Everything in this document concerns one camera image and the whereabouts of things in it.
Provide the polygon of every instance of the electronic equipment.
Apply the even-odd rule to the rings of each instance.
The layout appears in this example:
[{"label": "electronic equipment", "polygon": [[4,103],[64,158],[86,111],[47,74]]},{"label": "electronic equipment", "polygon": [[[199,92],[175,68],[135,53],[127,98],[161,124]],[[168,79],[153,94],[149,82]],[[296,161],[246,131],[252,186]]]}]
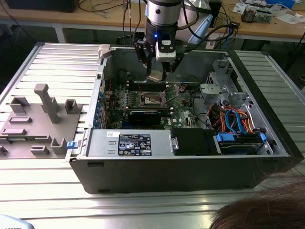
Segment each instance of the electronic equipment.
[{"label": "electronic equipment", "polygon": [[[207,29],[214,25],[220,7],[221,2],[216,0],[211,3],[209,0],[147,1],[145,41],[134,44],[138,61],[146,68],[146,75],[155,81],[165,81],[188,52],[183,47],[177,49],[176,38],[193,44],[206,40]],[[162,63],[162,72],[152,72],[153,58]]]},{"label": "electronic equipment", "polygon": [[87,192],[250,188],[304,159],[275,113],[274,88],[258,86],[265,68],[273,77],[281,72],[270,57],[190,52],[166,82],[155,82],[132,48],[101,45],[99,54],[82,139],[67,144]]},{"label": "electronic equipment", "polygon": [[11,9],[50,10],[72,13],[78,0],[5,0]]},{"label": "electronic equipment", "polygon": [[246,6],[242,14],[242,22],[252,23],[256,22],[267,22],[271,21],[272,14],[268,9],[256,9],[253,6]]}]

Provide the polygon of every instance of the person's hair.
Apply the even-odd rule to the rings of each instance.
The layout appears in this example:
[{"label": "person's hair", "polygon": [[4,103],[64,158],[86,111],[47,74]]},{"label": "person's hair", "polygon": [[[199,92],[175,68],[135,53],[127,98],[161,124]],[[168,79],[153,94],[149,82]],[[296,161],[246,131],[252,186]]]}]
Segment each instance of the person's hair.
[{"label": "person's hair", "polygon": [[305,177],[223,207],[210,228],[305,229]]}]

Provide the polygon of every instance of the power supply label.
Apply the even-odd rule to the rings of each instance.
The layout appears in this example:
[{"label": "power supply label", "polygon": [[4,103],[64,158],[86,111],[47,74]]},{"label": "power supply label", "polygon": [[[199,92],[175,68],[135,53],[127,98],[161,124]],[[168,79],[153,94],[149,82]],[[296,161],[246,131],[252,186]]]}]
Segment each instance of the power supply label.
[{"label": "power supply label", "polygon": [[151,135],[120,135],[120,156],[151,156]]}]

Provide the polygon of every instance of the slotted aluminum surface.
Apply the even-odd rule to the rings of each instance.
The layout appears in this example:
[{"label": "slotted aluminum surface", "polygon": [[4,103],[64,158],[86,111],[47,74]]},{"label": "slotted aluminum surface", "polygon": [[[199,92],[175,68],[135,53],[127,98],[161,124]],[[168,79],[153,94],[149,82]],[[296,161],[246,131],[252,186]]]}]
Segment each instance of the slotted aluminum surface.
[{"label": "slotted aluminum surface", "polygon": [[[265,56],[261,52],[236,51],[236,53],[299,150],[305,155],[303,95],[270,56]],[[239,78],[238,82],[245,91]]]},{"label": "slotted aluminum surface", "polygon": [[[38,48],[32,63],[52,67],[60,65],[61,71],[73,71],[79,65],[98,66],[97,55],[78,55],[69,50],[82,52],[97,50],[97,45],[45,44]],[[48,69],[22,75],[17,87],[8,91],[0,105],[0,118],[11,111],[8,102],[11,93],[25,93],[30,103],[40,103],[39,98],[24,89],[33,88],[35,83],[48,83],[59,103],[74,98],[83,104],[80,120],[85,120],[90,97],[83,91],[93,87],[93,74],[67,75],[52,74]],[[83,122],[78,124],[82,133]],[[275,175],[264,181],[263,186],[283,184],[291,181],[290,174]],[[0,160],[0,214],[24,219],[36,229],[55,229],[69,225],[69,228],[107,228],[107,229],[207,229],[215,210],[240,198],[248,197],[253,189],[211,190],[196,192],[164,192],[134,194],[88,194],[84,191],[70,165],[64,159],[23,159]]]}]

